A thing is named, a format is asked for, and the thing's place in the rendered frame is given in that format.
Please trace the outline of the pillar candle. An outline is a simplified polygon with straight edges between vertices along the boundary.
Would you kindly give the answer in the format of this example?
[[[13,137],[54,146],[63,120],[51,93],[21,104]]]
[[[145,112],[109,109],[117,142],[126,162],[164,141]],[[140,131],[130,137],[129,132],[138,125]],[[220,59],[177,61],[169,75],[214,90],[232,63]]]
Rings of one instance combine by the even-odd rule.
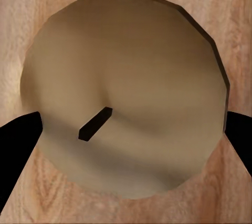
[[[126,199],[199,173],[227,127],[230,83],[212,37],[167,0],[77,0],[27,48],[24,115],[67,179]]]

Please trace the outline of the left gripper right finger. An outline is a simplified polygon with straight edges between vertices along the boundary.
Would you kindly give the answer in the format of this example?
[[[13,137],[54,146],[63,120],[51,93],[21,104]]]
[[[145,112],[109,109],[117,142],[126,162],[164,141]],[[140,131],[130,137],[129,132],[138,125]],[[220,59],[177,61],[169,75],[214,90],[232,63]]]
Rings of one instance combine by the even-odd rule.
[[[228,111],[225,134],[252,176],[252,118]]]

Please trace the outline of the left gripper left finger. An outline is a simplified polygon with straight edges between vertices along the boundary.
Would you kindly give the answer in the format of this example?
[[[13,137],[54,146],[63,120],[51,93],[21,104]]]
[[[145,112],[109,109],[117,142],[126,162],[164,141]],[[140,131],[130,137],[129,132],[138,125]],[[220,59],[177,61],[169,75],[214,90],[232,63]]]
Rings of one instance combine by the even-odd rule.
[[[38,111],[17,117],[0,128],[0,212],[42,131]]]

